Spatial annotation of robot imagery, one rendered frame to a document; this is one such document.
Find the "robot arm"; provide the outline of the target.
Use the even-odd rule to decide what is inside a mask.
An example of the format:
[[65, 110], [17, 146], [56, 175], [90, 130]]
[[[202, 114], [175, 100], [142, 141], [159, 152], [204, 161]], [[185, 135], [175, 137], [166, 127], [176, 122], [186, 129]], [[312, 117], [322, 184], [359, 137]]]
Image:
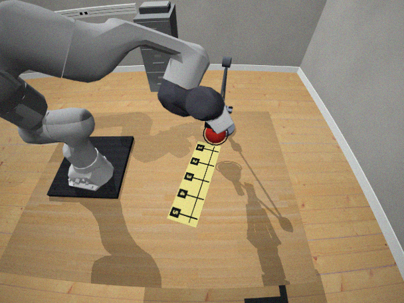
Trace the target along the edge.
[[0, 1], [0, 117], [16, 125], [28, 144], [64, 142], [63, 156], [71, 163], [69, 186], [96, 191], [114, 167], [89, 140], [93, 115], [85, 108], [47, 110], [45, 97], [19, 77], [27, 70], [95, 82], [130, 51], [146, 47], [170, 56], [157, 93], [166, 110], [205, 121], [204, 128], [216, 134], [234, 124], [223, 97], [200, 86], [210, 65], [202, 46], [117, 18], [74, 22], [38, 5]]

